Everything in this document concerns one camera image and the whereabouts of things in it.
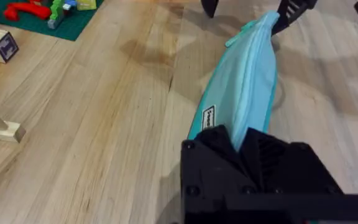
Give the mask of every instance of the light blue fabric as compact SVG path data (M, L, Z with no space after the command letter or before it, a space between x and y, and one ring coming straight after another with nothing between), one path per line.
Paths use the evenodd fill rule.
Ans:
M201 99L189 139L205 128L224 124L238 151L248 127L267 130L277 80L271 35L279 17L269 11L226 42L227 50Z

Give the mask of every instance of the small sign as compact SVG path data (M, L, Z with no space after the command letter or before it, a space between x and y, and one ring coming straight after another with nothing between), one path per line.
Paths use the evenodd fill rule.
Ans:
M203 111L203 124L201 130L215 127L215 105Z

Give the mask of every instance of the red toy piece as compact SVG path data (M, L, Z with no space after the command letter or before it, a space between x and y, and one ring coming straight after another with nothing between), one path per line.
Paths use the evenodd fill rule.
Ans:
M20 2L20 3L10 3L7 5L7 9L4 11L4 16L6 19L11 21L18 21L19 15L17 11L24 11L38 16L40 19L48 19L51 15L51 11L48 7L37 6L35 4Z

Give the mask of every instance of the screw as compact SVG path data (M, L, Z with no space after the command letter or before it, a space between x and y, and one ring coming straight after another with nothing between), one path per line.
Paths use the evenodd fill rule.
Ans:
M283 190L279 187L277 187L275 190L274 190L274 193L275 194L282 194L283 193Z
M200 189L197 186L188 186L186 193L191 197L197 197L200 194Z
M182 143L182 147L184 147L186 149L193 149L195 147L195 144L191 140L186 140Z
M255 193L255 189L253 187L250 186L243 186L241 188L241 192L243 194L254 194Z

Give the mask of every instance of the blue toy piece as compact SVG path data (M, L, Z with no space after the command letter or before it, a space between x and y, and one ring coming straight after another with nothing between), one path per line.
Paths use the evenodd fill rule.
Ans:
M68 4L71 7L77 6L77 2L75 0L65 0L65 4Z

